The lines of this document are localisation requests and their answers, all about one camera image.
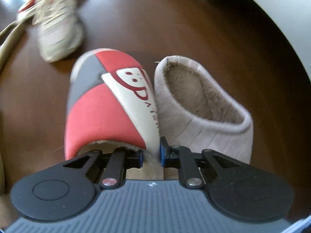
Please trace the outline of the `beige quilted slipper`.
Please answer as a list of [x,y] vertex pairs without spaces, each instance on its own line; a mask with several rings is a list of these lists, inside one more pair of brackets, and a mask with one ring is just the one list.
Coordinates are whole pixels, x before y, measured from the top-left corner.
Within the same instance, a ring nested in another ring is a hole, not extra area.
[[212,149],[250,163],[253,120],[199,62],[167,56],[155,69],[160,135],[195,153]]

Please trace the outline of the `red grey slipper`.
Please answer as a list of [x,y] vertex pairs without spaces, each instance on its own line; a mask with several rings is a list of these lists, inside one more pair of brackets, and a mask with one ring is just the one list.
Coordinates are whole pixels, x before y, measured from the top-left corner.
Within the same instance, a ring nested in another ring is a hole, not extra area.
[[66,106],[64,156],[117,147],[141,150],[144,165],[131,179],[164,178],[155,94],[132,56],[110,48],[88,51],[75,62]]
[[29,0],[25,2],[17,12],[17,23],[22,23],[32,18],[36,13],[38,0]]

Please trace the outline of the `white pink sneaker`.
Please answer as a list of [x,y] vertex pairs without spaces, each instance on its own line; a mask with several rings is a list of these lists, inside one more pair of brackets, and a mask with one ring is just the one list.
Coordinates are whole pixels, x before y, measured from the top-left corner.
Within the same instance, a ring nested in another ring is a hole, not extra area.
[[82,44],[76,7],[76,0],[38,0],[32,24],[38,28],[38,48],[46,62],[64,59]]

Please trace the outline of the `beige pump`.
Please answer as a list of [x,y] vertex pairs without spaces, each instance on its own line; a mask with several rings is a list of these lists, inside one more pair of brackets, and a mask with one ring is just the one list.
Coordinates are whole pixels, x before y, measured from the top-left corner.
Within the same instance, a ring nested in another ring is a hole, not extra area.
[[13,21],[1,31],[1,70],[16,47],[18,41],[24,35],[25,29],[25,22],[19,23],[18,21]]

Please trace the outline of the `white cabinet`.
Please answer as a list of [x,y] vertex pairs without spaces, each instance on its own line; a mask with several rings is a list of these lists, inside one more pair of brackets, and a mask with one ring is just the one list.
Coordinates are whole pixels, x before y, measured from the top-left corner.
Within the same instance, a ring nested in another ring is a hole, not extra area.
[[253,0],[287,38],[310,76],[310,0]]

